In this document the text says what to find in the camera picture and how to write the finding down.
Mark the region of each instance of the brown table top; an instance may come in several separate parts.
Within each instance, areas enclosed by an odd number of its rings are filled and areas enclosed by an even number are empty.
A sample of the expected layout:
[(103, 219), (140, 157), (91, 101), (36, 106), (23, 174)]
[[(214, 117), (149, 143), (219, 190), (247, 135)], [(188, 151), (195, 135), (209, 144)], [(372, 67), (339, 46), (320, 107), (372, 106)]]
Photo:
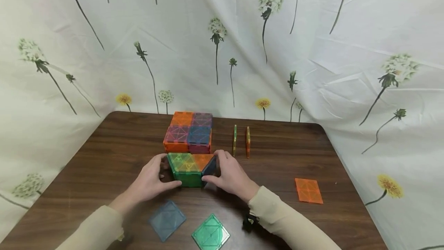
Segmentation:
[[(0, 244), (1, 250), (55, 249), (95, 209), (109, 204), (155, 154), (171, 115), (114, 112), (102, 122), (29, 212)], [(213, 150), (231, 152), (237, 124), (236, 158), (259, 185), (313, 221), (343, 250), (387, 249), (324, 130), (317, 124), (214, 118)], [(251, 131), (246, 159), (245, 129)], [(318, 180), (324, 204), (298, 201), (294, 178)], [(162, 243), (148, 224), (167, 200), (187, 217)], [(242, 230), (248, 207), (223, 191), (180, 188), (142, 204), (129, 224), (134, 240), (126, 249), (198, 250), (192, 232), (214, 213), (231, 237), (223, 250), (288, 249), (260, 227)]]

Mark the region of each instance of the white curtain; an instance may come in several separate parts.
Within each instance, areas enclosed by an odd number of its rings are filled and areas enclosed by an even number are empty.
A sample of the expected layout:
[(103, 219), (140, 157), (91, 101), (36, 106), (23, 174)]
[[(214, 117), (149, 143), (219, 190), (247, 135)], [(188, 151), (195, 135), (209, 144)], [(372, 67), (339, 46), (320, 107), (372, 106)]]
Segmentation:
[(0, 0), (0, 241), (108, 113), (191, 110), (322, 125), (389, 249), (444, 245), (442, 2)]

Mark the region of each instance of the purple magnetic tile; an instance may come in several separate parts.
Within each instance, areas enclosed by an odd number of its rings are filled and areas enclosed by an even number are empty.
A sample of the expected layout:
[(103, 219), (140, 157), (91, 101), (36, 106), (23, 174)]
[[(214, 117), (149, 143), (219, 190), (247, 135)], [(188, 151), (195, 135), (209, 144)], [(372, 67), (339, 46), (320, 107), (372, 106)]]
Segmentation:
[(190, 127), (186, 125), (170, 125), (166, 131), (166, 142), (187, 143)]

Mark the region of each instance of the sweater sleeve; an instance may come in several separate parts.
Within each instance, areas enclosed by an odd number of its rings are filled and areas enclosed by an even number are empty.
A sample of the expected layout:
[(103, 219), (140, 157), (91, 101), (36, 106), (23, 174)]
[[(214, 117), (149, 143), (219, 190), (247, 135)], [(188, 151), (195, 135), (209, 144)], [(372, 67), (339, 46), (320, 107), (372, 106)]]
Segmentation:
[(101, 206), (56, 250), (106, 250), (123, 235), (122, 222), (118, 212)]
[(293, 250), (340, 250), (315, 224), (261, 186), (248, 202), (250, 213), (268, 232), (280, 236)]

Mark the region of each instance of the blue magnetic tile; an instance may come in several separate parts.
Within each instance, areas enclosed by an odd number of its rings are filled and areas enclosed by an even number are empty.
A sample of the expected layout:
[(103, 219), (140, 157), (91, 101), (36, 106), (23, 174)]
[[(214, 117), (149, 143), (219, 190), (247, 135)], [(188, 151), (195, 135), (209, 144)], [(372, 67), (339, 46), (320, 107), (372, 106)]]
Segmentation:
[(216, 171), (217, 168), (217, 162), (216, 162), (216, 156), (213, 156), (210, 159), (210, 162), (208, 162), (207, 166), (202, 170), (202, 176), (206, 175), (212, 175)]
[(149, 223), (160, 240), (165, 242), (185, 220), (185, 215), (183, 215), (176, 204), (173, 201), (168, 201), (151, 216)]
[(187, 142), (188, 144), (208, 144), (210, 142), (210, 127), (197, 127), (193, 125), (190, 127), (190, 132), (188, 133)]

